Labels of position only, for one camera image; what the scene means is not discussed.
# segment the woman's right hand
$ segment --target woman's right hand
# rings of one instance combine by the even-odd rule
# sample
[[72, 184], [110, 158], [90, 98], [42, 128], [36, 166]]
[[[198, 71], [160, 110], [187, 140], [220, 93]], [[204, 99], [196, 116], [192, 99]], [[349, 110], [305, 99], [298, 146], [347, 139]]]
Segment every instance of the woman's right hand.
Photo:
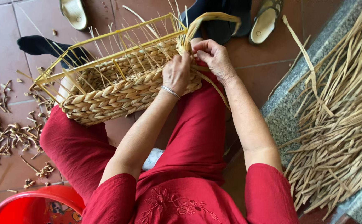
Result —
[[193, 53], [208, 65], [211, 72], [224, 86], [237, 77], [229, 60], [227, 49], [217, 42], [211, 39], [198, 42], [193, 46]]

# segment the red shirt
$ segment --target red shirt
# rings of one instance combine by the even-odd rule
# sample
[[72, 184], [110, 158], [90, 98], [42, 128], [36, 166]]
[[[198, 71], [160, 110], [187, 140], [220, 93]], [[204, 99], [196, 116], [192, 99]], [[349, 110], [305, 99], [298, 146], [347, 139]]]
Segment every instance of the red shirt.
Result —
[[246, 218], [215, 182], [177, 172], [158, 175], [163, 182], [156, 186], [138, 188], [130, 174], [113, 176], [94, 191], [84, 209], [83, 224], [298, 223], [290, 184], [272, 166], [258, 163], [248, 169]]

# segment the woman's left hand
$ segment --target woman's left hand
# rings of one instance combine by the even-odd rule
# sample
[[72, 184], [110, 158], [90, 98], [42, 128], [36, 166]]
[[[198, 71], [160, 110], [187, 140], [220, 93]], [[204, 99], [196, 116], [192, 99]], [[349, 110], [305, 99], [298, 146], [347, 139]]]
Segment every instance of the woman's left hand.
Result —
[[189, 83], [190, 75], [190, 54], [185, 51], [184, 54], [175, 55], [174, 58], [167, 63], [163, 69], [163, 85], [172, 89], [179, 96]]

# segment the woven basket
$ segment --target woven basket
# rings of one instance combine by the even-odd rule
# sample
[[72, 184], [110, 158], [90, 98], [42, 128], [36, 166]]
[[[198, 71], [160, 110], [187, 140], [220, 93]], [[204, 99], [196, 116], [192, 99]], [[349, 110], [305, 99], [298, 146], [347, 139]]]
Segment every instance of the woven basket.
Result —
[[[161, 89], [164, 66], [174, 55], [185, 50], [191, 52], [189, 41], [202, 21], [222, 19], [240, 24], [240, 19], [237, 17], [225, 13], [207, 13], [191, 23], [188, 30], [179, 23], [180, 21], [173, 14], [169, 13], [166, 16], [172, 19], [175, 33], [159, 37], [154, 41], [150, 41], [150, 44], [138, 45], [138, 50], [135, 50], [137, 46], [128, 48], [124, 50], [122, 57], [115, 58], [121, 54], [119, 52], [76, 68], [69, 66], [70, 69], [67, 71], [63, 69], [63, 73], [54, 76], [49, 75], [53, 65], [58, 63], [64, 55], [71, 54], [73, 48], [108, 35], [75, 44], [65, 51], [45, 72], [42, 72], [34, 83], [54, 98], [53, 94], [43, 84], [65, 75], [68, 76], [70, 72], [77, 73], [79, 76], [75, 80], [73, 88], [69, 90], [69, 96], [59, 104], [67, 116], [85, 126], [116, 119], [149, 107]], [[138, 25], [139, 27], [147, 26], [147, 23], [159, 19], [153, 19]], [[109, 34], [119, 35], [119, 33], [127, 32], [130, 28], [132, 27]], [[199, 66], [192, 65], [190, 83], [184, 94], [199, 89], [202, 86], [201, 79], [205, 79], [214, 85], [224, 102], [226, 102], [217, 86], [193, 67], [199, 68]]]
[[[176, 42], [170, 40], [166, 41], [163, 45], [165, 49], [168, 49], [167, 52], [174, 56], [178, 54], [176, 44]], [[110, 61], [96, 66], [113, 84], [106, 83], [106, 88], [97, 70], [86, 69], [82, 72], [83, 78], [94, 89], [100, 89], [100, 91], [93, 91], [83, 79], [79, 79], [77, 82], [88, 94], [81, 94], [79, 89], [74, 86], [71, 92], [76, 96], [70, 96], [64, 100], [60, 104], [62, 110], [69, 118], [85, 126], [91, 126], [148, 108], [162, 86], [161, 72], [165, 65], [165, 56], [163, 53], [158, 54], [159, 50], [157, 47], [149, 47], [145, 48], [145, 50], [148, 50], [149, 54], [154, 56], [156, 62], [161, 65], [156, 71], [150, 68], [146, 69], [147, 73], [144, 72], [136, 57], [140, 57], [142, 64], [149, 65], [149, 62], [145, 54], [141, 52], [128, 55], [131, 64], [129, 64], [126, 56], [115, 60], [119, 64], [120, 69], [123, 70], [126, 81], [116, 75], [119, 72], [113, 62]], [[196, 70], [191, 69], [190, 84], [188, 84], [184, 94], [193, 92], [201, 86], [200, 76], [197, 75]]]

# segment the woman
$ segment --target woman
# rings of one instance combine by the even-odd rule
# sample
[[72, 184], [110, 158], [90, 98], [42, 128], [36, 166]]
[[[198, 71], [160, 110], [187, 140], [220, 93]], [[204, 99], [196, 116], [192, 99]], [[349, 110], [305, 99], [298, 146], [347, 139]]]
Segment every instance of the woman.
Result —
[[[163, 86], [117, 148], [105, 124], [85, 128], [55, 106], [41, 146], [83, 197], [83, 223], [298, 223], [277, 146], [259, 110], [232, 67], [226, 48], [194, 38], [193, 53], [225, 87], [243, 146], [246, 170], [243, 217], [219, 186], [225, 139], [225, 108], [211, 84], [178, 102], [189, 80], [190, 55], [176, 55], [163, 70]], [[167, 116], [178, 102], [178, 123], [151, 170], [141, 167]]]

